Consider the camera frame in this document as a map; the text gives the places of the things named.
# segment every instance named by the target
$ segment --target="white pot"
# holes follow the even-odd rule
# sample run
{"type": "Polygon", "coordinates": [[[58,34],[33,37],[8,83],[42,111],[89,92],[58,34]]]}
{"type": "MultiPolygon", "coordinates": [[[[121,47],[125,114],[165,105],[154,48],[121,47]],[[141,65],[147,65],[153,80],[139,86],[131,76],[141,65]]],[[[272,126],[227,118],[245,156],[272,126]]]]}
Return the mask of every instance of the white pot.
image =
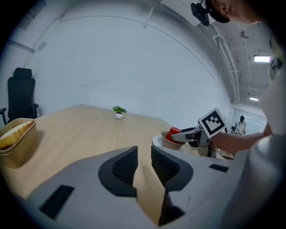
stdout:
{"type": "Polygon", "coordinates": [[[115,118],[116,118],[116,119],[122,119],[122,118],[123,118],[123,114],[117,114],[117,113],[115,113],[115,118]]]}

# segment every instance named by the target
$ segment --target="small green plant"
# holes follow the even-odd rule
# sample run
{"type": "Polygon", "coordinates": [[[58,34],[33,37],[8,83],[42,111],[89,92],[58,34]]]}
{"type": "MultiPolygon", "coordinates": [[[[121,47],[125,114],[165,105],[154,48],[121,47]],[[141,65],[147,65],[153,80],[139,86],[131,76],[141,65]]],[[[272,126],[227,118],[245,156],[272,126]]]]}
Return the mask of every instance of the small green plant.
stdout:
{"type": "Polygon", "coordinates": [[[122,113],[126,114],[126,112],[127,112],[124,108],[121,108],[118,105],[117,106],[113,106],[112,109],[117,114],[122,114],[122,113]]]}

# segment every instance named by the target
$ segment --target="black camera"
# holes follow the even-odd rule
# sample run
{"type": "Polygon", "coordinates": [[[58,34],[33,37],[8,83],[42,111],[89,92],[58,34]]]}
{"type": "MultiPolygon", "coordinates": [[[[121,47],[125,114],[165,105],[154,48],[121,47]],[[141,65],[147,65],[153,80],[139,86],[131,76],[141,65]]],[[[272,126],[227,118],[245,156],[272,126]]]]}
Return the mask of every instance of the black camera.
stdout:
{"type": "Polygon", "coordinates": [[[207,10],[202,7],[200,3],[192,3],[191,10],[193,15],[205,26],[210,24],[209,17],[207,15],[207,10]]]}

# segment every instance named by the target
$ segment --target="red cup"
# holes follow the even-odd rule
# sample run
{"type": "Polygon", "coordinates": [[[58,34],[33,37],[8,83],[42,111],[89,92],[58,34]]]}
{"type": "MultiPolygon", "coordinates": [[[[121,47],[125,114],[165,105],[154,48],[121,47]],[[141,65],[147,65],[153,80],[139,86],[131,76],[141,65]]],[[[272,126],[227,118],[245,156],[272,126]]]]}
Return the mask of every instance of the red cup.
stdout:
{"type": "Polygon", "coordinates": [[[171,135],[172,134],[177,134],[177,133],[181,133],[181,130],[179,130],[178,128],[175,128],[175,127],[172,127],[170,130],[169,130],[169,133],[167,134],[167,137],[166,139],[173,142],[173,143],[179,143],[178,141],[174,141],[172,138],[171,138],[171,135]]]}

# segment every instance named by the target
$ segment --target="black office chair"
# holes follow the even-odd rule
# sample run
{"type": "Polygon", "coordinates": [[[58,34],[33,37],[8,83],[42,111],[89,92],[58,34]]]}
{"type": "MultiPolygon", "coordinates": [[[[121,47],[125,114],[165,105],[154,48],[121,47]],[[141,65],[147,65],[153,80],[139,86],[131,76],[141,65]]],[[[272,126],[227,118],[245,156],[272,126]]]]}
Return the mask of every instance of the black office chair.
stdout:
{"type": "MultiPolygon", "coordinates": [[[[37,117],[37,103],[32,104],[32,96],[35,88],[35,79],[32,79],[32,70],[27,68],[16,68],[13,77],[8,79],[9,97],[9,122],[18,118],[35,119],[37,117]]],[[[6,108],[0,110],[4,124],[6,118],[4,112],[6,108]]]]}

